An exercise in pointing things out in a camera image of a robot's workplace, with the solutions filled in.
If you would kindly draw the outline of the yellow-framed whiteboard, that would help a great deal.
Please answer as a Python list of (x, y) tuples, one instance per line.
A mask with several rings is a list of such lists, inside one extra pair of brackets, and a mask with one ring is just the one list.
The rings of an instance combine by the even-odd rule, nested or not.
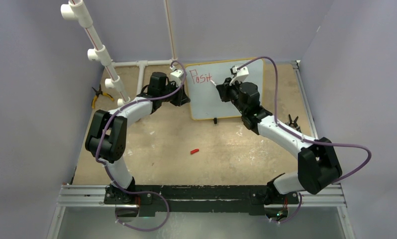
[(242, 65), (250, 59), (235, 59), (189, 64), (186, 67), (186, 93), (190, 98), (190, 109), (193, 120), (212, 120), (213, 118), (240, 117), (238, 109), (228, 102), (222, 102), (216, 87), (226, 78), (232, 77), (230, 68)]

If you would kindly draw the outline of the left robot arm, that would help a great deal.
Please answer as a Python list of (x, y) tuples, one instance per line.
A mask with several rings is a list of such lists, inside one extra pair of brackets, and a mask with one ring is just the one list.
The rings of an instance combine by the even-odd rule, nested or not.
[(170, 75), (154, 72), (149, 84), (132, 101), (115, 110), (94, 113), (85, 148), (105, 168), (122, 203), (129, 204), (136, 197), (134, 177), (123, 159), (128, 127), (153, 114), (162, 103), (170, 102), (179, 107), (190, 102), (184, 92), (185, 80), (182, 69), (176, 69)]

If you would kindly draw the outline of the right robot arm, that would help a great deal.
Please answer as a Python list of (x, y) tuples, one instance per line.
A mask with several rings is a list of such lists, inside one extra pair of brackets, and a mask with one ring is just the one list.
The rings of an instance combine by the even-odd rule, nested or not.
[(298, 170), (284, 173), (268, 183), (267, 196), (274, 203), (287, 193), (307, 191), (317, 194), (342, 176), (336, 152), (329, 139), (305, 135), (275, 120), (260, 104), (258, 87), (250, 82), (216, 85), (222, 102), (231, 102), (241, 114), (244, 126), (275, 142), (298, 161)]

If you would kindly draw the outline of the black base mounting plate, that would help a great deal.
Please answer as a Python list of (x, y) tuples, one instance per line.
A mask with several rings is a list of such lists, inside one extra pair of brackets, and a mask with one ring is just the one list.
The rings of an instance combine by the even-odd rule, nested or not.
[(296, 192), (280, 195), (266, 185), (136, 185), (134, 191), (130, 195), (108, 185), (103, 202), (119, 207), (134, 205), (141, 217), (166, 211), (275, 217), (276, 209), (284, 204), (299, 203)]

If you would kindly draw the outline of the green-handled pliers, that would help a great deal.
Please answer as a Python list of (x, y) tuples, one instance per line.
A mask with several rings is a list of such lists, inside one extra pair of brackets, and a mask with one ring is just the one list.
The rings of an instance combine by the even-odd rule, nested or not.
[(294, 130), (301, 132), (300, 126), (298, 124), (298, 119), (299, 116), (296, 116), (295, 118), (292, 118), (291, 114), (288, 114), (288, 121), (287, 121), (287, 125), (291, 128), (293, 128)]

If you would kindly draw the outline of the yellow-handled pliers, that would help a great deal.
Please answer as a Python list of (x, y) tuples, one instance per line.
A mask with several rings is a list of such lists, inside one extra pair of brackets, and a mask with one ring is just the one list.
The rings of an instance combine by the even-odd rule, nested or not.
[(93, 90), (94, 93), (95, 93), (94, 98), (92, 99), (92, 102), (91, 102), (91, 108), (92, 108), (92, 109), (95, 109), (95, 107), (96, 107), (96, 102), (97, 102), (97, 100), (98, 100), (98, 98), (99, 98), (100, 96), (108, 97), (108, 98), (110, 98), (110, 100), (111, 100), (112, 102), (114, 102), (114, 97), (113, 97), (112, 95), (110, 95), (110, 94), (108, 94), (108, 93), (106, 93), (106, 92), (103, 92), (102, 87), (101, 87), (101, 84), (99, 84), (99, 87), (98, 87), (97, 89), (94, 88), (94, 87), (92, 87), (92, 90)]

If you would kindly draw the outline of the white PVC pipe frame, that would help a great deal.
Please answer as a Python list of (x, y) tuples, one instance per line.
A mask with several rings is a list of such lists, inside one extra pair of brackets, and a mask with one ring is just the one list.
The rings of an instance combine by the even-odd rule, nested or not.
[(65, 0), (60, 13), (85, 32), (88, 59), (103, 66), (120, 106), (141, 92), (147, 70), (177, 67), (169, 0)]

